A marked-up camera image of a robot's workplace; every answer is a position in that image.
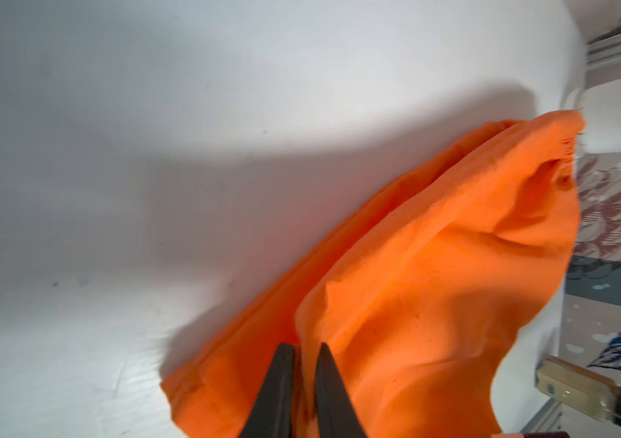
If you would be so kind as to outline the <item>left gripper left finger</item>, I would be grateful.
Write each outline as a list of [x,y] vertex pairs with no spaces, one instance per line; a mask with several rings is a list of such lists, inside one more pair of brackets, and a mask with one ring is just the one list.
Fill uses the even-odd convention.
[[239,438],[293,436],[295,371],[295,347],[287,343],[279,344]]

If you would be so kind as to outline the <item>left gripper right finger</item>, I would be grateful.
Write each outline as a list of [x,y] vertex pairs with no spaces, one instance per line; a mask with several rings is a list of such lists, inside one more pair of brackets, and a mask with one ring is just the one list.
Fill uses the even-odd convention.
[[314,385],[319,437],[366,438],[327,343],[319,350]]

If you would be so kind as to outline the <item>orange garment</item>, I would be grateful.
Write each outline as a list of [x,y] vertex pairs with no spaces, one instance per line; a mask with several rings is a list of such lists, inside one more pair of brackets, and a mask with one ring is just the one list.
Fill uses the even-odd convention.
[[162,381],[175,425],[236,437],[280,344],[291,420],[319,435],[328,347],[370,437],[487,437],[498,366],[557,292],[580,206],[584,118],[489,122],[381,189]]

